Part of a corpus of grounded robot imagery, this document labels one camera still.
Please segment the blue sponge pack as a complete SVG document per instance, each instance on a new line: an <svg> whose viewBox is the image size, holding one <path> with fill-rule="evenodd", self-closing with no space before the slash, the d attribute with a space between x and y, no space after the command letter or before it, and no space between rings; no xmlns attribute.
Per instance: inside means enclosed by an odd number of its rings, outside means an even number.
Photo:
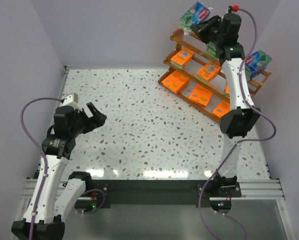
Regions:
<svg viewBox="0 0 299 240"><path fill-rule="evenodd" d="M218 57L216 55L216 46L214 43L212 43L211 41L209 43L206 44L206 53L212 57L213 59L217 60Z"/></svg>
<svg viewBox="0 0 299 240"><path fill-rule="evenodd" d="M212 7L207 6L201 0L197 1L179 19L179 28L182 29L185 35L189 35L192 32L191 26L201 24L207 20L213 10Z"/></svg>

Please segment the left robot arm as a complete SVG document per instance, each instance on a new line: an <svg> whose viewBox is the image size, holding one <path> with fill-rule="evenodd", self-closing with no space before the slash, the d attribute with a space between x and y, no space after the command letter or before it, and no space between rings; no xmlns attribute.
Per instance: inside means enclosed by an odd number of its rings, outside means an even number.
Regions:
<svg viewBox="0 0 299 240"><path fill-rule="evenodd" d="M65 234L65 221L78 198L91 194L94 198L103 190L95 188L88 172L74 171L68 177L63 192L58 195L63 172L76 146L76 138L102 127L106 115L93 103L86 104L92 116L78 107L75 101L61 105L53 115L53 125L41 144L33 143L41 153L40 169L31 201L21 220L13 222L11 232L20 240L61 240Z"/></svg>

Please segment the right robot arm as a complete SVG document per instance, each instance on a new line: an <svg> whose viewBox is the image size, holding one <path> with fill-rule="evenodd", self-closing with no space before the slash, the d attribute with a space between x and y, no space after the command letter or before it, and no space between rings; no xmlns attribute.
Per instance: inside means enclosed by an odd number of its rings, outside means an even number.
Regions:
<svg viewBox="0 0 299 240"><path fill-rule="evenodd" d="M191 26L192 31L203 43L213 43L229 87L229 112L220 118L223 133L221 163L207 180L201 195L211 196L221 190L237 187L237 164L241 143L253 128L260 115L254 107L245 75L245 52L238 42L241 17L233 12Z"/></svg>

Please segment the orange sponge box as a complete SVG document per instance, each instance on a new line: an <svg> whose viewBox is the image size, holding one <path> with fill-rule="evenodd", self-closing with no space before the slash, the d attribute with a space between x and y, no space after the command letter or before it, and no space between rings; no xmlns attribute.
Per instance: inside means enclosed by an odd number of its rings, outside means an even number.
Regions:
<svg viewBox="0 0 299 240"><path fill-rule="evenodd" d="M229 86L228 86L227 83L225 84L225 89L224 89L223 94L224 94L226 97L230 97Z"/></svg>
<svg viewBox="0 0 299 240"><path fill-rule="evenodd" d="M222 68L210 61L196 72L196 77L203 83L208 84L220 72Z"/></svg>
<svg viewBox="0 0 299 240"><path fill-rule="evenodd" d="M175 68L182 70L192 60L194 54L194 51L184 47L171 58L170 62Z"/></svg>
<svg viewBox="0 0 299 240"><path fill-rule="evenodd" d="M230 111L230 103L222 100L219 105L213 110L212 114L221 118Z"/></svg>

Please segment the green sponge pack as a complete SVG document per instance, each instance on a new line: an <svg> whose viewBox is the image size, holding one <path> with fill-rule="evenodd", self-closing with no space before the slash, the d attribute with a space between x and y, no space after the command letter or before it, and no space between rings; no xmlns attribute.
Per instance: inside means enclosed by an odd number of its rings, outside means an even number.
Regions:
<svg viewBox="0 0 299 240"><path fill-rule="evenodd" d="M245 61L246 80L250 81L259 75L266 69L272 60L273 58L269 54L260 49L248 56L247 60Z"/></svg>

